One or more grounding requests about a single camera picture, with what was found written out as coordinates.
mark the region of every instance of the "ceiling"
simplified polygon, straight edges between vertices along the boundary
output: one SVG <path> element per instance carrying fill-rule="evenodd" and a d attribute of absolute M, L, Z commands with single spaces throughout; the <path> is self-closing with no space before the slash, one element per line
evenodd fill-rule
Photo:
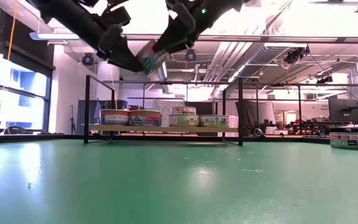
<path fill-rule="evenodd" d="M 13 13 L 15 0 L 0 0 L 0 7 L 8 13 Z M 261 0 L 252 1 L 253 6 L 244 6 L 240 13 L 229 11 L 215 25 L 203 34 L 211 35 L 289 35 L 312 37 L 355 37 L 358 36 L 358 2 L 345 0 L 350 4 L 324 4 L 328 1 L 312 0 Z M 89 11 L 100 14 L 106 5 L 105 0 Z M 167 25 L 168 11 L 163 0 L 131 0 L 124 3 L 132 21 L 125 26 L 125 34 L 161 34 Z M 56 20 L 44 24 L 39 19 L 39 12 L 25 0 L 18 0 L 17 18 L 37 32 L 69 32 Z M 158 13 L 150 13 L 144 9 L 153 8 Z M 147 42 L 130 41 L 129 47 L 136 54 Z M 259 82 L 300 82 L 309 79 L 318 72 L 336 67 L 337 70 L 354 67 L 358 60 L 358 45 L 349 44 L 310 44 L 311 56 L 305 57 L 299 64 L 286 65 L 282 60 L 287 54 L 288 47 L 264 47 L 263 43 L 230 43 L 230 42 L 197 42 L 193 50 L 197 54 L 196 62 L 185 60 L 185 52 L 170 55 L 166 61 L 168 79 L 193 80 L 191 69 L 196 64 L 207 66 L 209 69 L 200 73 L 198 80 L 226 82 L 244 64 L 242 77 L 259 76 Z M 92 52 L 80 40 L 69 41 L 65 52 L 75 60 L 79 60 L 86 52 Z M 337 59 L 348 62 L 331 62 Z M 133 73 L 124 72 L 128 79 L 136 77 Z"/>

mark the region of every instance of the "wooden shelf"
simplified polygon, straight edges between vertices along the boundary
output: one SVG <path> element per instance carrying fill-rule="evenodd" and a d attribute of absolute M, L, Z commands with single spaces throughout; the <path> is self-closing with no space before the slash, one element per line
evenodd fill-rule
<path fill-rule="evenodd" d="M 236 133 L 237 128 L 204 128 L 204 127 L 137 127 L 113 125 L 89 125 L 89 130 L 98 131 L 138 131 L 160 133 Z"/>

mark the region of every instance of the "ceiling light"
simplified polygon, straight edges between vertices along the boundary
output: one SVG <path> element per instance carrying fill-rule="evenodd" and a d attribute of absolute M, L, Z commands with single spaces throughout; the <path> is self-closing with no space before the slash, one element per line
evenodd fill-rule
<path fill-rule="evenodd" d="M 33 40 L 79 40 L 80 37 L 76 34 L 41 34 L 37 32 L 30 33 L 30 38 Z"/>
<path fill-rule="evenodd" d="M 308 44 L 297 43 L 265 43 L 265 47 L 307 47 Z"/>

